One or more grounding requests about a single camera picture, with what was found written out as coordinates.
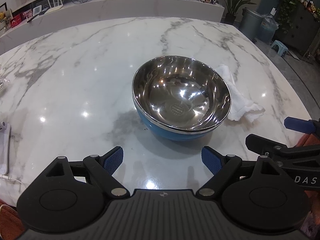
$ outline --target trash can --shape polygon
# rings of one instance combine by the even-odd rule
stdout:
[[[263,17],[264,19],[259,28],[257,38],[266,44],[270,44],[276,30],[279,28],[279,25],[272,15],[263,15]]]
[[[261,14],[247,7],[243,9],[242,15],[243,18],[239,26],[239,31],[250,41],[253,41],[263,21],[263,17]]]

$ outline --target blue stool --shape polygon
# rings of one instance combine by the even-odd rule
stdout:
[[[279,47],[278,55],[280,57],[285,56],[287,54],[287,52],[288,52],[288,48],[280,41],[275,41],[272,44],[271,48],[273,48],[276,45],[278,45],[278,47]]]

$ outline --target red box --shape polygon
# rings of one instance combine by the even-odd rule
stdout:
[[[20,14],[18,14],[17,16],[13,17],[10,20],[10,24],[11,24],[12,28],[17,26],[17,25],[19,25],[21,22],[22,22],[22,20],[21,20],[21,15]]]

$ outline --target blue bowl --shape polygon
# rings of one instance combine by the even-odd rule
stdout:
[[[132,98],[155,134],[188,141],[216,129],[231,108],[224,80],[191,58],[164,56],[143,64],[132,81]]]
[[[141,120],[152,132],[154,132],[156,135],[159,135],[161,137],[167,138],[172,141],[191,141],[197,138],[201,138],[202,136],[205,136],[212,131],[211,130],[209,132],[201,133],[201,134],[180,134],[180,133],[167,131],[150,122],[147,118],[144,117],[144,115],[139,110],[137,110],[137,112]]]

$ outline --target marble countertop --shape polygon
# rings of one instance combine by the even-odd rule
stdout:
[[[155,136],[134,108],[134,73],[162,55],[229,66],[237,88],[266,109],[252,124],[225,120],[191,142]],[[212,174],[201,162],[209,145],[244,160],[251,133],[294,146],[301,134],[286,130],[287,116],[310,119],[292,87],[271,61],[230,25],[187,18],[123,18],[63,29],[0,56],[0,76],[12,82],[0,98],[0,120],[12,126],[9,176],[30,184],[57,156],[80,161],[124,149],[114,177],[135,188],[197,190]],[[15,205],[24,190],[0,180],[0,199]]]

